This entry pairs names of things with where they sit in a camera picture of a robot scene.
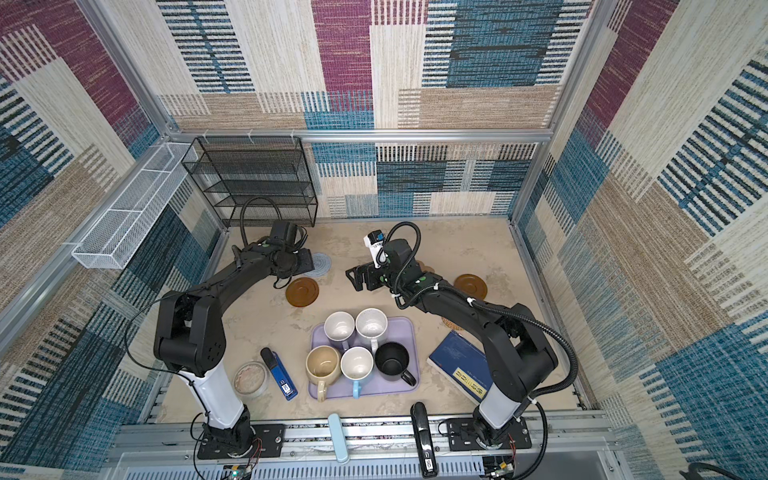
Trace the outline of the brown round saucer coaster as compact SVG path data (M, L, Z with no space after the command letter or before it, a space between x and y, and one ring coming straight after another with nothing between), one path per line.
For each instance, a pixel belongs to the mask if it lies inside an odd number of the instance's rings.
M293 280L285 289L286 300L296 308L304 308L314 303L319 297L319 284L308 277Z

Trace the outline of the blue grey knitted coaster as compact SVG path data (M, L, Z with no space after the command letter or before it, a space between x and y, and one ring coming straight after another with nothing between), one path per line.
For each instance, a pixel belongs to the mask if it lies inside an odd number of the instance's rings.
M324 253L312 254L313 269L306 273L310 278L321 278L328 274L331 268L331 258Z

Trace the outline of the white speckled mug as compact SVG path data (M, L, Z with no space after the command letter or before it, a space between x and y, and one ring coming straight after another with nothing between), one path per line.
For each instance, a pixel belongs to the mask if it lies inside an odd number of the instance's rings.
M388 317L383 311L364 309L355 319L357 340L375 354L379 346L386 342L388 325Z

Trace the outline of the woven rattan round coaster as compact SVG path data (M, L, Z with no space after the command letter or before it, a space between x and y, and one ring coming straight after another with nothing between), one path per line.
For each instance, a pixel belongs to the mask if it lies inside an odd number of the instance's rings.
M450 320L448 320L446 318L442 318L442 322L443 322L443 324L446 327L448 327L449 329L451 329L453 331L457 331L457 332L463 331L462 327L458 326L457 324L455 324L454 322L452 322L452 321L450 321Z

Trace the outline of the beige ceramic mug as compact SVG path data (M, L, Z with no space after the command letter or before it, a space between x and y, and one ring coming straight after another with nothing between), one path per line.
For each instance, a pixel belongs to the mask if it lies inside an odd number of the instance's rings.
M305 359L309 382L316 388L316 399L324 402L329 388L341 375L341 355L332 346L320 345L312 349Z

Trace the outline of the small brown wooden coaster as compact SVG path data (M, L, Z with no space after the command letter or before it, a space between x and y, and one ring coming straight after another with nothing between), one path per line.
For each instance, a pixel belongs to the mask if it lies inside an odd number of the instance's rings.
M468 296L479 300L484 300L488 294L486 282L481 277L474 274L459 275L454 280L453 286Z

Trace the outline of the brown flower cork coaster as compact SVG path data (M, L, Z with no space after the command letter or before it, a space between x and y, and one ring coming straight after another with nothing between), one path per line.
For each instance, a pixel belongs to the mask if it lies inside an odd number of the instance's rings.
M421 269L421 271L422 271L422 272L426 272L426 273L435 273L435 270L434 270L434 268L432 268L432 267L430 267L430 266L426 265L424 262L422 262L422 261L417 261L417 263L418 263L418 265L419 265L419 267L420 267L420 269Z

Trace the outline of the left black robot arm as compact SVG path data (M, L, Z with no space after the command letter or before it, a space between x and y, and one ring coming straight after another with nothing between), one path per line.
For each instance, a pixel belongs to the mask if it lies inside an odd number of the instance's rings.
M237 458L252 449L250 413L222 365L226 351L223 314L256 283L291 280L314 269L304 247L305 228L276 220L270 234L233 248L233 261L207 281L160 301L153 352L187 383L204 414L202 442Z

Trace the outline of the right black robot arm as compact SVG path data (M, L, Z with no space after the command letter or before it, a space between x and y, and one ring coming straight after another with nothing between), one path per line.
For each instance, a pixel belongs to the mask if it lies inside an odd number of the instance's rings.
M372 260L346 271L357 291L385 287L399 309L413 307L443 317L482 344L492 381L473 413L482 447L500 447L528 406L576 380L579 366L574 348L524 305L485 302L423 271L415 249L405 239L387 240L376 230L364 237L364 244Z

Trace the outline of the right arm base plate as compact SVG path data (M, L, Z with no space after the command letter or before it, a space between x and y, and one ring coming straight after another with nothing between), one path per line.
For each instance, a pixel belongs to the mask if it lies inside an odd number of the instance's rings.
M532 447L530 432L524 419L512 420L490 444L480 439L471 418L454 417L442 420L438 423L437 431L448 440L451 451L512 450Z

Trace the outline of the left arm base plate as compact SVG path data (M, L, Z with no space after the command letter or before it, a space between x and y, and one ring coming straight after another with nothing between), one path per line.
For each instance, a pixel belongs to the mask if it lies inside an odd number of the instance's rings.
M237 440L234 446L216 439L213 433L205 433L195 457L197 460L242 462L257 457L277 458L283 448L284 433L284 424L252 424L244 440Z

